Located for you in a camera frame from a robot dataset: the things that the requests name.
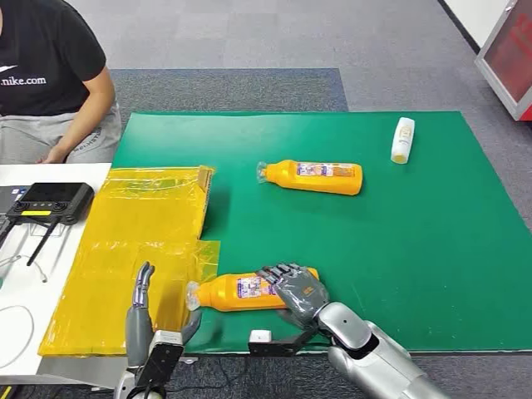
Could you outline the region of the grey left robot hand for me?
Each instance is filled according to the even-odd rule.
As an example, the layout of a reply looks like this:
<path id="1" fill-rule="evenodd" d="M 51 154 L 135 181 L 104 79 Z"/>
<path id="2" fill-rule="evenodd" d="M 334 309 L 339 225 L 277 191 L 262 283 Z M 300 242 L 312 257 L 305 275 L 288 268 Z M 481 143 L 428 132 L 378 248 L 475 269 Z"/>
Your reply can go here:
<path id="1" fill-rule="evenodd" d="M 157 344 L 184 347 L 199 329 L 201 322 L 201 312 L 196 309 L 189 314 L 188 322 L 180 332 L 155 331 L 148 308 L 148 291 L 154 272 L 155 266 L 147 261 L 140 267 L 133 290 L 132 304 L 127 312 L 125 348 L 130 369 L 144 366 L 151 350 Z"/>

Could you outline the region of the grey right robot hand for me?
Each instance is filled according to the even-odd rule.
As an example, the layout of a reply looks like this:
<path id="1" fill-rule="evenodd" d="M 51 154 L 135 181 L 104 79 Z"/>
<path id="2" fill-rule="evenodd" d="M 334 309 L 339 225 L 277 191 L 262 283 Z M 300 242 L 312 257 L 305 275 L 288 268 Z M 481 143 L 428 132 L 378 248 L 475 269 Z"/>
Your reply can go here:
<path id="1" fill-rule="evenodd" d="M 309 268 L 279 263 L 255 274 L 266 280 L 284 304 L 277 311 L 281 318 L 302 330 L 314 328 L 318 312 L 330 303 L 328 291 Z"/>

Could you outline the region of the person's left hand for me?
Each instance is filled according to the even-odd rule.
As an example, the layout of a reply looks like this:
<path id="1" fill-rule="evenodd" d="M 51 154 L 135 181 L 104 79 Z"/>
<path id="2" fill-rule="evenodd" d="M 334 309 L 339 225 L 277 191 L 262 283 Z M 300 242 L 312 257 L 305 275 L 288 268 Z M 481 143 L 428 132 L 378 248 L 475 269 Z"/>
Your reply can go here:
<path id="1" fill-rule="evenodd" d="M 46 155 L 37 160 L 38 164 L 61 164 L 65 161 L 68 156 L 69 152 L 65 148 L 55 145 L 52 147 L 50 152 Z"/>

